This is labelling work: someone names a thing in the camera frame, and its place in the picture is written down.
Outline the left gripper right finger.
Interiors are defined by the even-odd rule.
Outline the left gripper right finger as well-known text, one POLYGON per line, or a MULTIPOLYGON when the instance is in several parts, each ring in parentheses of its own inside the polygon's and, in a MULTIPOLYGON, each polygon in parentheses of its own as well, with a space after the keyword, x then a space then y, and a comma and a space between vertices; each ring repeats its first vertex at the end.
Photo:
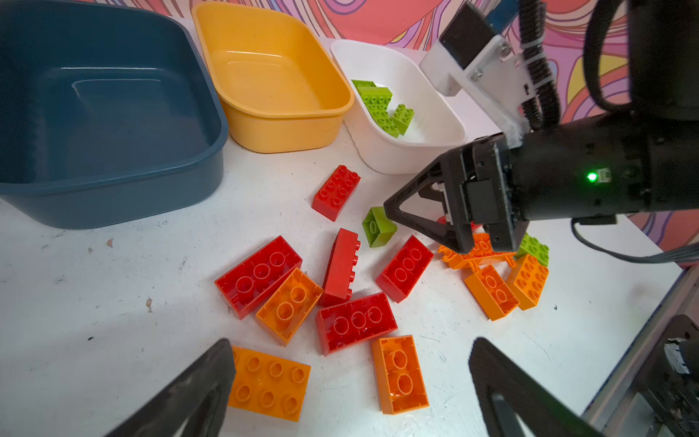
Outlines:
POLYGON ((473 343, 469 368, 490 436, 599 436, 486 338, 473 343))

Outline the orange lego brick bottom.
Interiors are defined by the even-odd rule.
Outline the orange lego brick bottom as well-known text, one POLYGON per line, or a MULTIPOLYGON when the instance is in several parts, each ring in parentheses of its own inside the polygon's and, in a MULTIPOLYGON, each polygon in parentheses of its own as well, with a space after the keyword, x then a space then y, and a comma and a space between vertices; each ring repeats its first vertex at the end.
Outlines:
POLYGON ((419 357, 411 335, 384 337, 371 344, 380 409, 407 413, 430 406, 419 357))

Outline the green lego brick top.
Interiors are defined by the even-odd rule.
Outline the green lego brick top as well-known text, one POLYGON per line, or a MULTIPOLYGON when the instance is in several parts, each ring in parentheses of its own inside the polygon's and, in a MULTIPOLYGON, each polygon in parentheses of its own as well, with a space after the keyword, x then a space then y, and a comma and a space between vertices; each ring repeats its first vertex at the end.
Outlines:
POLYGON ((387 109, 392 100, 392 92, 387 87, 378 87, 372 81, 352 80, 365 105, 378 105, 387 109))

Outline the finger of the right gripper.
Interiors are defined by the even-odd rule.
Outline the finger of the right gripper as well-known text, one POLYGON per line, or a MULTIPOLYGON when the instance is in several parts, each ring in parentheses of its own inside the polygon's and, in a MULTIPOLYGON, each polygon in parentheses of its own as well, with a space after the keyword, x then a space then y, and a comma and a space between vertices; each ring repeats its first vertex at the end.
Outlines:
POLYGON ((442 155, 383 204, 387 217, 459 254, 474 247, 462 183, 463 160, 442 155))

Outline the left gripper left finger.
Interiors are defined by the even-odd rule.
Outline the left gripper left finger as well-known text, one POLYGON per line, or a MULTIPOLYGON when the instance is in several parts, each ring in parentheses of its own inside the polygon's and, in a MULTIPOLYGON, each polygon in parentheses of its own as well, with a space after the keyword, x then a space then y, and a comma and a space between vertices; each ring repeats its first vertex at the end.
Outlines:
POLYGON ((222 338, 110 436, 217 436, 236 377, 234 353, 222 338))

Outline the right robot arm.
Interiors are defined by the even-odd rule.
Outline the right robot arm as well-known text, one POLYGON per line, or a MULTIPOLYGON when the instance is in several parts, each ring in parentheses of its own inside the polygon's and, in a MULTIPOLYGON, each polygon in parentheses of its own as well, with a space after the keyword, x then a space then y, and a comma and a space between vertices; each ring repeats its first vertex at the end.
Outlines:
POLYGON ((497 251, 520 248, 530 222, 613 224, 620 214, 698 206, 698 5, 627 3, 630 100, 604 97, 604 40, 620 5, 600 1, 582 70, 601 114, 562 123, 544 45, 544 4, 462 5, 420 62, 445 96, 466 92, 498 133, 442 153, 385 201, 387 216, 460 254, 473 225, 497 251))

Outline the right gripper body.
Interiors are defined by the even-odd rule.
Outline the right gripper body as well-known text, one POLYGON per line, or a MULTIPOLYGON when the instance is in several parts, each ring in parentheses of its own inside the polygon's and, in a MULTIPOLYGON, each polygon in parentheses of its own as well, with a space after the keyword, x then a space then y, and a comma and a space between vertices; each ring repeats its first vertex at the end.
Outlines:
POLYGON ((497 252, 518 251, 529 222, 520 220, 509 185, 509 149, 504 134, 479 138, 462 148, 467 216, 490 235, 497 252))

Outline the small orange lego brick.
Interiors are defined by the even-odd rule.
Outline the small orange lego brick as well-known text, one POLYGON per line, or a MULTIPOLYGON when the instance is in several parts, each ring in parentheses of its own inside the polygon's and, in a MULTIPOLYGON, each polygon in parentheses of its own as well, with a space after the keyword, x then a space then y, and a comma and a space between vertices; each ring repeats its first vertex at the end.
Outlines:
POLYGON ((258 310, 256 321, 276 342, 287 346, 323 293, 322 287, 297 268, 258 310))

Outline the small green lego cube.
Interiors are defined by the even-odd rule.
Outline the small green lego cube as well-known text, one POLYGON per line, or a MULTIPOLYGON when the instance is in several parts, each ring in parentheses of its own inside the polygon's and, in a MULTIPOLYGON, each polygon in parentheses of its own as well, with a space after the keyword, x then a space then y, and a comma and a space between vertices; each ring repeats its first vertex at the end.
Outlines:
POLYGON ((388 219, 384 207, 370 208, 362 227, 371 248, 385 246, 398 230, 397 225, 388 219))

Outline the long green lego brick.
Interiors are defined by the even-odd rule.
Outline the long green lego brick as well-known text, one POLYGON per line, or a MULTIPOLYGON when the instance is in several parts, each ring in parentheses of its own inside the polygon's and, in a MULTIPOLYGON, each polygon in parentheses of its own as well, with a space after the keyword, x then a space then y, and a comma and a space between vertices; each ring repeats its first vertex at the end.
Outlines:
POLYGON ((531 255, 544 267, 549 266, 550 250, 545 244, 542 244, 537 238, 530 236, 528 233, 524 235, 520 247, 515 254, 515 258, 519 259, 525 255, 531 255))

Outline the orange lego chassis plate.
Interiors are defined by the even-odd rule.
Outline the orange lego chassis plate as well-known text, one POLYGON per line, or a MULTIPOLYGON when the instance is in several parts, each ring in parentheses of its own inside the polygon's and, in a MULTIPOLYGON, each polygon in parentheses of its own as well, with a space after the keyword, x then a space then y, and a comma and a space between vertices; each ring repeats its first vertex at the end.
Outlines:
POLYGON ((488 233, 476 233, 473 238, 474 247, 467 254, 459 254, 445 246, 440 246, 438 253, 442 255, 442 261, 454 271, 470 269, 473 272, 480 272, 482 266, 501 262, 506 262, 511 269, 517 267, 515 253, 495 252, 488 233))

